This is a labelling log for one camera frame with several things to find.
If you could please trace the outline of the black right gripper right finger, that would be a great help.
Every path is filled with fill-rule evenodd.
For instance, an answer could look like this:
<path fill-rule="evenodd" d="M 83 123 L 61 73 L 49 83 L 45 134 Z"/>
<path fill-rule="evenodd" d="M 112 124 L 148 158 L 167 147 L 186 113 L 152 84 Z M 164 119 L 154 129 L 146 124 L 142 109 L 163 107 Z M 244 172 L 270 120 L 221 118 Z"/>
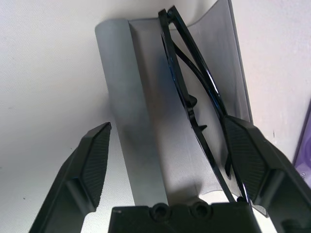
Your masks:
<path fill-rule="evenodd" d="M 236 177 L 279 233 L 311 231 L 311 190 L 288 158 L 248 121 L 225 116 L 225 138 Z"/>

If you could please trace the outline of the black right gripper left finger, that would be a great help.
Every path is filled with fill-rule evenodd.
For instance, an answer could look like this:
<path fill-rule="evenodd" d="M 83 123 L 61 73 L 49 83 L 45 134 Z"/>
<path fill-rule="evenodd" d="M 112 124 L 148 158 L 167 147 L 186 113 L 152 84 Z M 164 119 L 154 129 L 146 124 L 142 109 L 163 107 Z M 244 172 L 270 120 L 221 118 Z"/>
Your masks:
<path fill-rule="evenodd" d="M 88 131 L 59 169 L 30 228 L 32 233 L 79 233 L 99 206 L 105 180 L 111 124 Z"/>

